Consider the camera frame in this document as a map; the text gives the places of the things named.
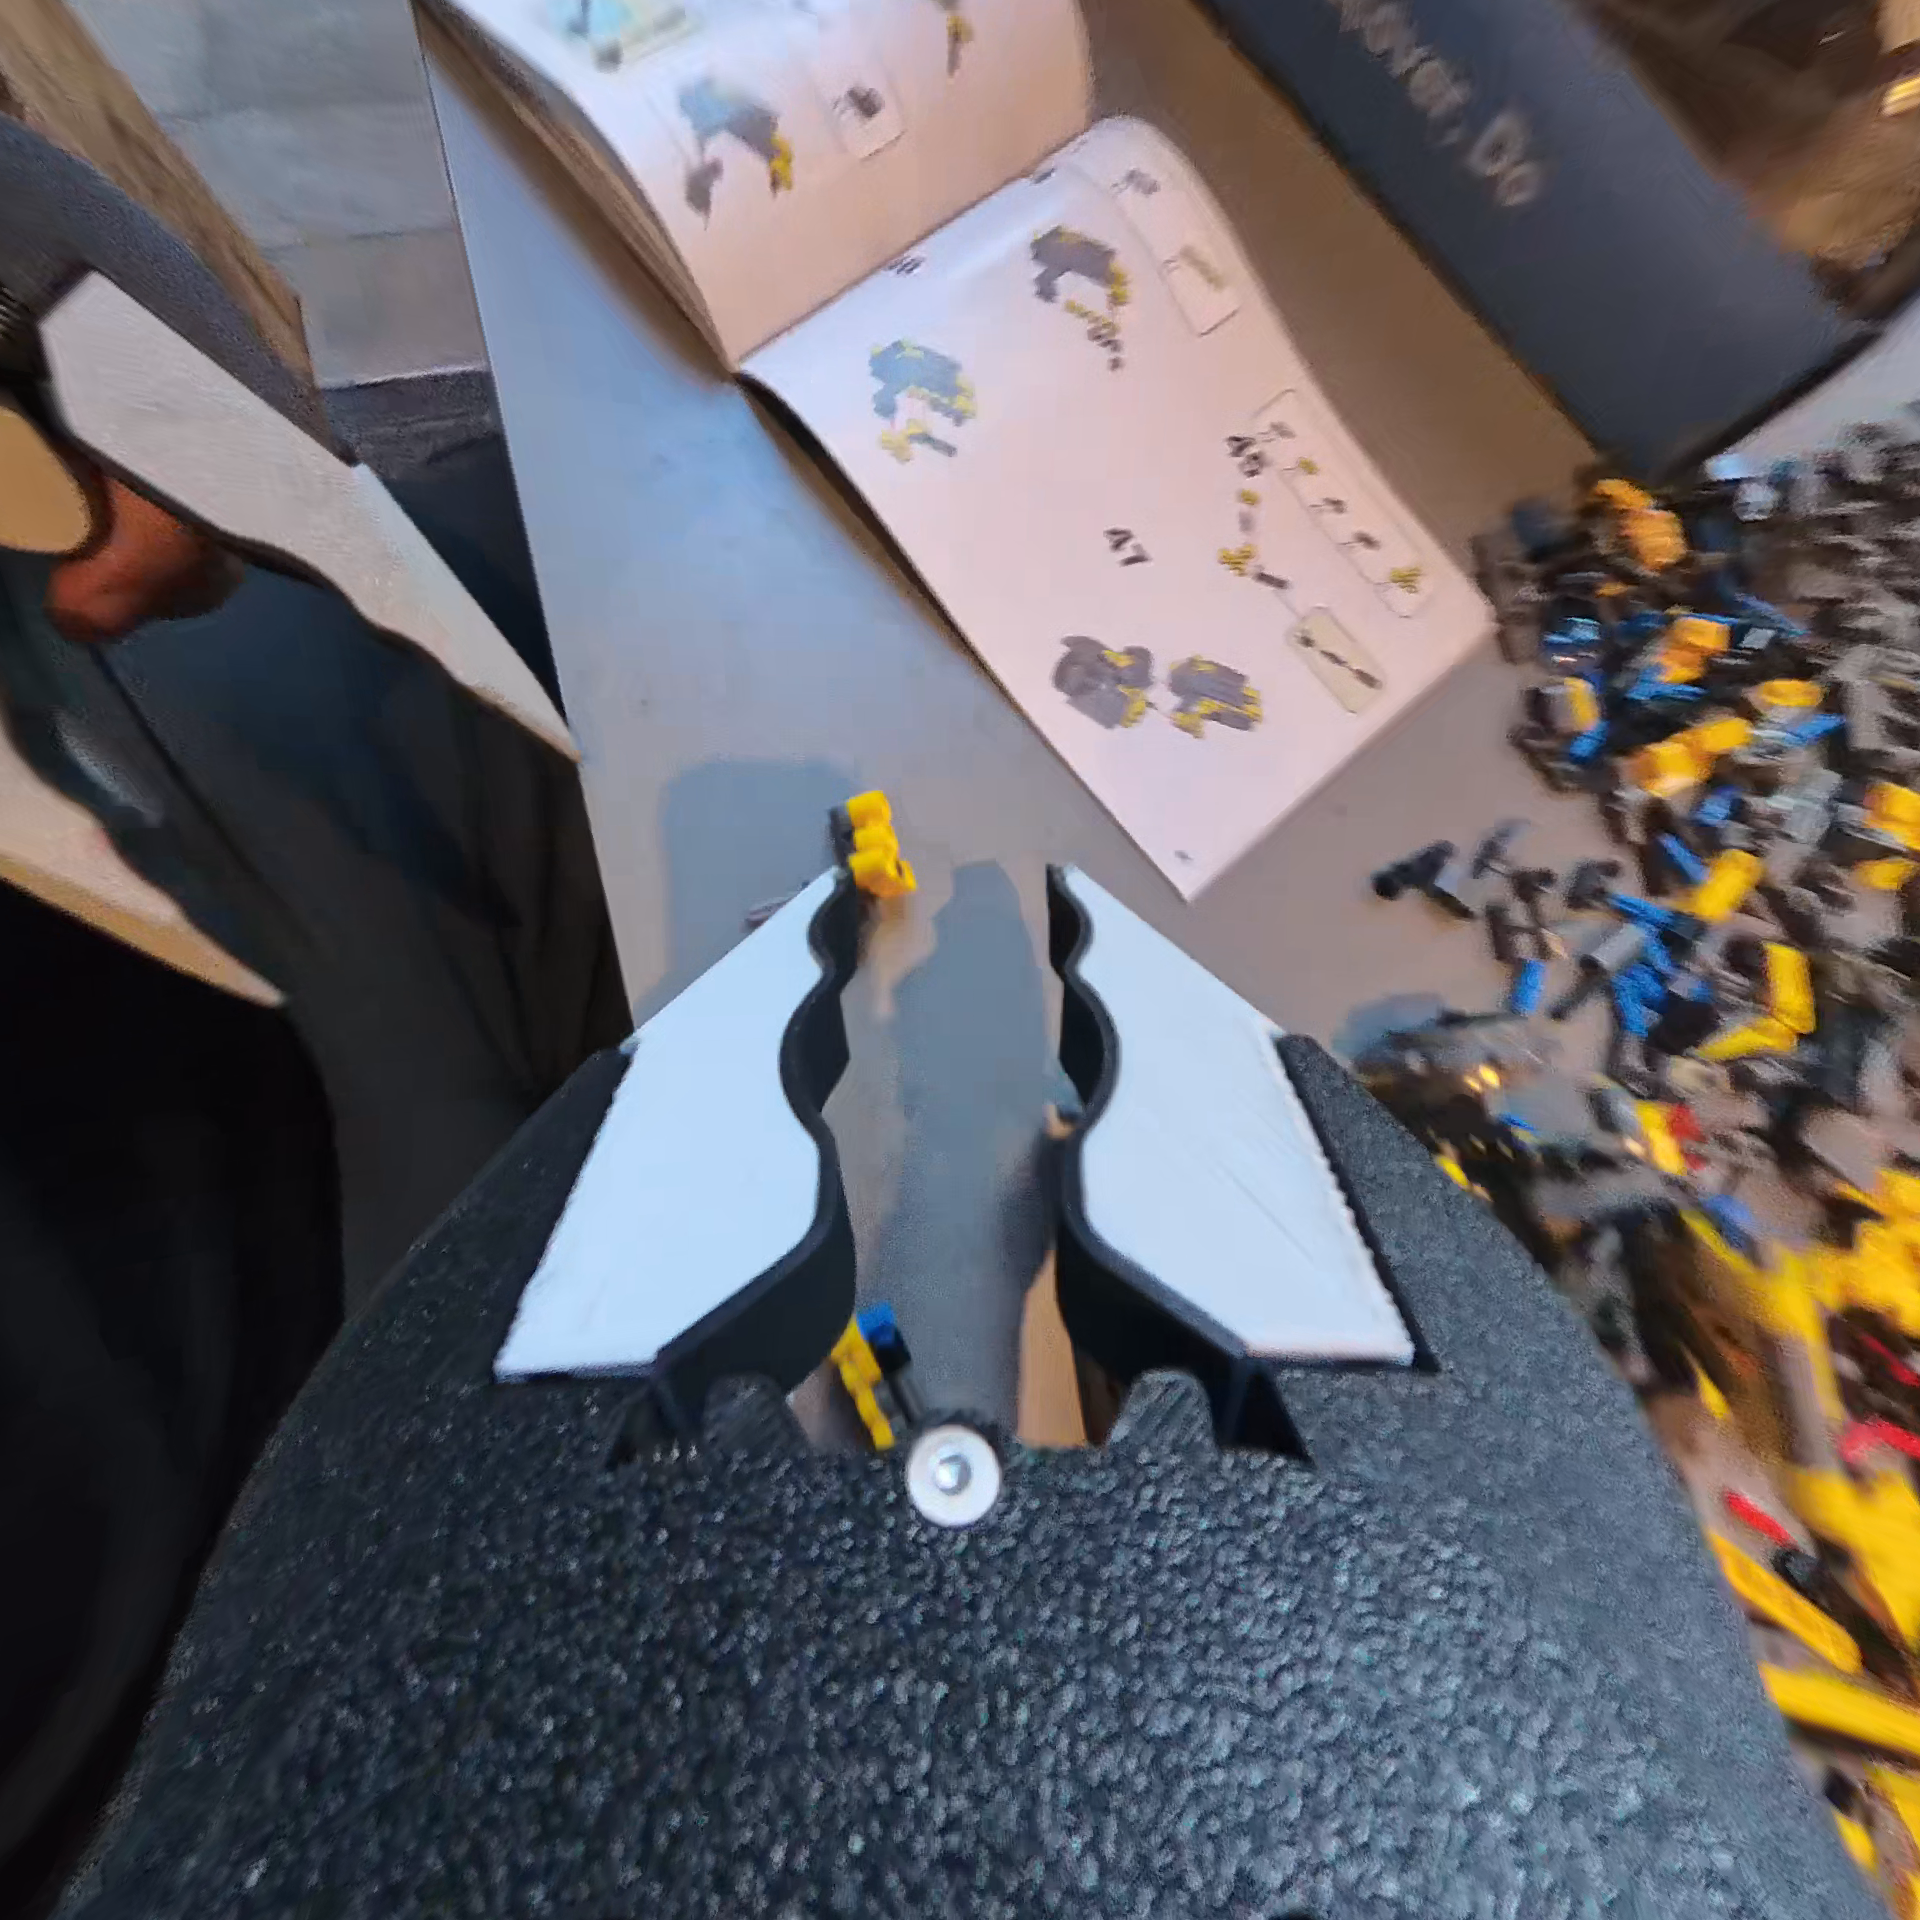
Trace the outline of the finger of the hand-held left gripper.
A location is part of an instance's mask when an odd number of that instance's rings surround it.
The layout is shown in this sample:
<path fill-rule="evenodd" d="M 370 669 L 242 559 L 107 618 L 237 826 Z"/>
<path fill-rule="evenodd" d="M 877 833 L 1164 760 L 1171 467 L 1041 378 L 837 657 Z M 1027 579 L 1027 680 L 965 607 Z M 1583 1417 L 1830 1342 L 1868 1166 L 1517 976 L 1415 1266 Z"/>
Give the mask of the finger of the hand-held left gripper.
<path fill-rule="evenodd" d="M 38 319 L 67 433 L 258 559 L 337 589 L 372 629 L 577 759 L 537 673 L 365 465 L 308 435 L 100 274 Z"/>
<path fill-rule="evenodd" d="M 2 735 L 2 878 L 18 890 L 217 992 L 281 1008 L 284 993 L 140 878 L 106 826 Z"/>

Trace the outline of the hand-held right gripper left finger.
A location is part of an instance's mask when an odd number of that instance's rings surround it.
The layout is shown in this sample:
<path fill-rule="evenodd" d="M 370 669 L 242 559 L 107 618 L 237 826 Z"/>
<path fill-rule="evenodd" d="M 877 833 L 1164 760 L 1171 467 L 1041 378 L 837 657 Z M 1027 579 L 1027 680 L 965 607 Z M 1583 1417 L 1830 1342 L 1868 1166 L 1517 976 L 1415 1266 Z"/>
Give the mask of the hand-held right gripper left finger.
<path fill-rule="evenodd" d="M 825 870 L 626 1047 L 497 1351 L 500 1385 L 636 1378 L 666 1418 L 828 1359 L 858 1251 L 828 1102 L 847 1069 L 852 878 Z"/>

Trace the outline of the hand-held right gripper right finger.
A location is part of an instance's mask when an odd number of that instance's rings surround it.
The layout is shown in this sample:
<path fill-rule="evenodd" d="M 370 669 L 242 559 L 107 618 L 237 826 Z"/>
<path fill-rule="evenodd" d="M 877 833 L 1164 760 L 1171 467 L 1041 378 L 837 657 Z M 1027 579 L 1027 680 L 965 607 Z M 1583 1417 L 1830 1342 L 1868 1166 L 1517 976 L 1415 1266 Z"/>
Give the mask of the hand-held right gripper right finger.
<path fill-rule="evenodd" d="M 1093 1281 L 1226 1359 L 1411 1366 L 1285 1027 L 1081 867 L 1046 870 L 1046 947 L 1077 1096 L 1061 1219 Z"/>

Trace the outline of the small yellow brick connector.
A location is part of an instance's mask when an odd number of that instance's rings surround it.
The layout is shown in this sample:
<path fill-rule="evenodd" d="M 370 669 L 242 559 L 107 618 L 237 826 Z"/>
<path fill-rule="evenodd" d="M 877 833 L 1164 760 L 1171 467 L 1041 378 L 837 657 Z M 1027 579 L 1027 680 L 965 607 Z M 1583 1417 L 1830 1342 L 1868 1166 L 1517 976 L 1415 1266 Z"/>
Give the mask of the small yellow brick connector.
<path fill-rule="evenodd" d="M 891 1451 L 895 1425 L 879 1398 L 885 1371 L 858 1315 L 850 1315 L 835 1339 L 830 1362 L 870 1449 Z"/>

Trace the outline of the yellow beaded axle assembly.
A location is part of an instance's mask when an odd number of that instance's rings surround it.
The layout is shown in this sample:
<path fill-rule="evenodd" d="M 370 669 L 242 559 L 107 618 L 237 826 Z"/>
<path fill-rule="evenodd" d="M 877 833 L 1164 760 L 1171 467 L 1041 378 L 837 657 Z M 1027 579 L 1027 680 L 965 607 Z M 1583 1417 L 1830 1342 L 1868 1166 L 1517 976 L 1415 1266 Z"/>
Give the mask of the yellow beaded axle assembly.
<path fill-rule="evenodd" d="M 902 853 L 893 805 L 877 787 L 861 790 L 828 811 L 830 865 L 791 895 L 757 902 L 743 930 L 772 923 L 787 906 L 819 906 L 830 930 L 860 930 L 873 906 L 910 898 L 921 881 Z"/>

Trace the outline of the instruction booklet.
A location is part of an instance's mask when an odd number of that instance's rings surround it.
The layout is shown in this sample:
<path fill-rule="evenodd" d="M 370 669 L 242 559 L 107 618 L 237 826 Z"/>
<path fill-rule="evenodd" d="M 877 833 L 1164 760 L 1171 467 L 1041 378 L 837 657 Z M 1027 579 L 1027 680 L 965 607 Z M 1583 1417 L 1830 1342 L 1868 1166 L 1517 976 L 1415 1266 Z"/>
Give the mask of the instruction booklet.
<path fill-rule="evenodd" d="M 420 11 L 1185 898 L 1490 637 L 1081 6 Z"/>

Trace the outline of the grey desk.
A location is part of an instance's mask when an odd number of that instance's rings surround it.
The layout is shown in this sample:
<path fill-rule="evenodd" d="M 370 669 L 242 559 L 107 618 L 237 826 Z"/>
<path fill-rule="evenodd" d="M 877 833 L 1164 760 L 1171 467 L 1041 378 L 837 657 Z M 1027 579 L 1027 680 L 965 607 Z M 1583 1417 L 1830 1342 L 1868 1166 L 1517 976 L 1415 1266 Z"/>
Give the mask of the grey desk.
<path fill-rule="evenodd" d="M 885 785 L 921 899 L 870 930 L 830 1105 L 866 1289 L 937 1398 L 1018 1402 L 1045 1269 L 1079 859 L 1285 1024 L 1447 938 L 1362 870 L 1519 792 L 1479 656 L 1180 904 L 980 673 L 847 481 L 731 386 L 422 27 L 636 1015 Z M 585 1506 L 630 1578 L 535 1888 L 636 1915 L 1883 1915 L 1789 1758 L 1639 1406 L 1487 1207 L 1291 1045 L 1437 1374 L 1282 1371 L 1307 1458 L 1001 1453 L 975 1527 L 870 1453 L 642 1459 Z"/>

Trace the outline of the person's left hand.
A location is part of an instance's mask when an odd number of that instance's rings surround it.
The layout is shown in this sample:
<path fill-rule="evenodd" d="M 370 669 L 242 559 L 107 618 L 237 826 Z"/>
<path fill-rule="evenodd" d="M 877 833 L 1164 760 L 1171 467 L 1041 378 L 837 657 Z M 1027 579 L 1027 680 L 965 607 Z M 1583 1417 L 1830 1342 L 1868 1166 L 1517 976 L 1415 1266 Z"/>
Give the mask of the person's left hand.
<path fill-rule="evenodd" d="M 118 641 L 138 629 L 220 607 L 242 583 L 245 566 L 190 519 L 102 480 L 95 537 L 59 559 L 45 578 L 43 613 L 73 641 Z"/>

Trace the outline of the person's grey trouser leg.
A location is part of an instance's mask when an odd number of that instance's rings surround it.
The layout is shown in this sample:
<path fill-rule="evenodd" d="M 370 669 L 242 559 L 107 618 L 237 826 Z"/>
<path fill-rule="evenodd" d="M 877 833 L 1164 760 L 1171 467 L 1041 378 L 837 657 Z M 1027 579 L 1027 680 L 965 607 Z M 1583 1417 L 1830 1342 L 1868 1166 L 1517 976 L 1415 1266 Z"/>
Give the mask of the person's grey trouser leg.
<path fill-rule="evenodd" d="M 579 766 L 341 593 L 262 566 L 110 665 L 214 830 L 213 902 L 319 1072 L 356 1312 L 630 1030 Z"/>

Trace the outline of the pile of small dark connectors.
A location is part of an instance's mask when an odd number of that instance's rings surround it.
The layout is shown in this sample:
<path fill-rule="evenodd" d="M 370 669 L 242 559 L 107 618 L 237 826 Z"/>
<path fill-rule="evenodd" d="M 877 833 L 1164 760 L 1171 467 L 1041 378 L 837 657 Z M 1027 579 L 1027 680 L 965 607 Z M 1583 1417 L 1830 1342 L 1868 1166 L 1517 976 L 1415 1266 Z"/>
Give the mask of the pile of small dark connectors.
<path fill-rule="evenodd" d="M 1475 541 L 1519 662 L 1507 742 L 1594 807 L 1599 853 L 1523 823 L 1386 865 L 1479 906 L 1505 998 L 1703 1131 L 1841 1114 L 1915 1153 L 1915 421 L 1653 486 L 1596 465 Z"/>

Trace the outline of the dark cardboard box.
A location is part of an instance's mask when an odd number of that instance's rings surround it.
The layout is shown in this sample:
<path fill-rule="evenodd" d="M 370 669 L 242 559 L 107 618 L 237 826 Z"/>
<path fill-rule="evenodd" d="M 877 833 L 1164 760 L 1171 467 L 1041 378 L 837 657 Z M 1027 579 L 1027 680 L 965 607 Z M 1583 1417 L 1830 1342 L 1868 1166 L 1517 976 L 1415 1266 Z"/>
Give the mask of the dark cardboard box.
<path fill-rule="evenodd" d="M 1209 11 L 1597 449 L 1915 405 L 1915 5 Z"/>

